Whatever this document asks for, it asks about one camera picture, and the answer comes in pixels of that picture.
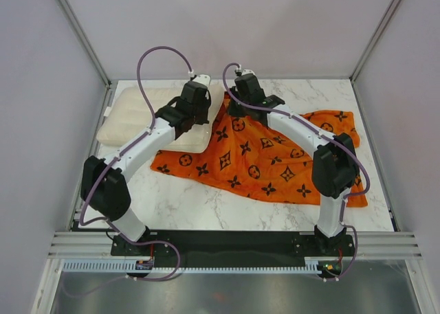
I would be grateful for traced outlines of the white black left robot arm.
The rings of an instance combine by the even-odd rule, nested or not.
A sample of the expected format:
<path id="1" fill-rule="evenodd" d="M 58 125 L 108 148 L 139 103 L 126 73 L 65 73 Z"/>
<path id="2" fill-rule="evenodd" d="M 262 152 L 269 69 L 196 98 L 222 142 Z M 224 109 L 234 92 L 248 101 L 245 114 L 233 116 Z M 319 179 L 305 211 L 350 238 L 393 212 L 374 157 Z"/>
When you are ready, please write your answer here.
<path id="1" fill-rule="evenodd" d="M 212 102 L 209 85 L 209 76 L 195 76 L 184 84 L 179 96 L 153 114 L 150 127 L 109 156 L 90 156 L 84 163 L 80 187 L 83 208 L 101 213 L 100 219 L 125 239 L 126 247 L 135 255 L 149 250 L 150 230 L 131 209 L 127 183 L 157 151 L 194 125 L 208 123 Z"/>

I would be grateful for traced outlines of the orange black patterned pillowcase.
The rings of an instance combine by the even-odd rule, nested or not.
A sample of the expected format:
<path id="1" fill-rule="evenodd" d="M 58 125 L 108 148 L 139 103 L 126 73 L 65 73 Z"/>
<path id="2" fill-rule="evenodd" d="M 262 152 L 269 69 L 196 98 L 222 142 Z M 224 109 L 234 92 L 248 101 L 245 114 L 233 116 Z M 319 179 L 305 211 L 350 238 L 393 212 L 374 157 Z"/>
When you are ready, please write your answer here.
<path id="1" fill-rule="evenodd" d="M 225 95 L 204 152 L 160 150 L 151 170 L 259 201 L 320 205 L 311 180 L 313 159 L 281 133 L 229 115 L 231 103 Z"/>

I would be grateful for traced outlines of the cream white pillow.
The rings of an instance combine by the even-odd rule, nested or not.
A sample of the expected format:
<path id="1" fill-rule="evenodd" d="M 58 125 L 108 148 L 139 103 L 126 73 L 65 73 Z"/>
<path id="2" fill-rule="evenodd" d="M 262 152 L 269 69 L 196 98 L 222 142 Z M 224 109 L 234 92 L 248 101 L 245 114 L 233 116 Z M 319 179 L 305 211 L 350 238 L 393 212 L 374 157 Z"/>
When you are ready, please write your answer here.
<path id="1" fill-rule="evenodd" d="M 165 146 L 164 150 L 202 153 L 207 149 L 215 118 L 223 103 L 223 88 L 220 85 L 211 85 L 208 89 L 212 99 L 208 109 L 208 123 L 194 125 L 188 132 Z M 96 139 L 105 146 L 121 147 L 150 124 L 151 112 L 140 90 L 129 87 L 115 99 Z"/>

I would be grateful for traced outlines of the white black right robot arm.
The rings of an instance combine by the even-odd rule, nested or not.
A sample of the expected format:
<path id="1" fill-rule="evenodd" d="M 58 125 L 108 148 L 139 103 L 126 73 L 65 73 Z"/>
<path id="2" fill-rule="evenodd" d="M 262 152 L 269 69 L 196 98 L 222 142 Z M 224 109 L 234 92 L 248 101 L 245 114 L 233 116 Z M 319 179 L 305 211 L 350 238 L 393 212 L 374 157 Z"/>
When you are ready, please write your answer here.
<path id="1" fill-rule="evenodd" d="M 313 159 L 311 180 L 320 193 L 314 247 L 322 255 L 332 254 L 344 242 L 343 211 L 360 173 L 353 140 L 346 133 L 334 135 L 312 124 L 281 98 L 266 96 L 253 71 L 238 72 L 230 93 L 245 115 L 281 133 Z"/>

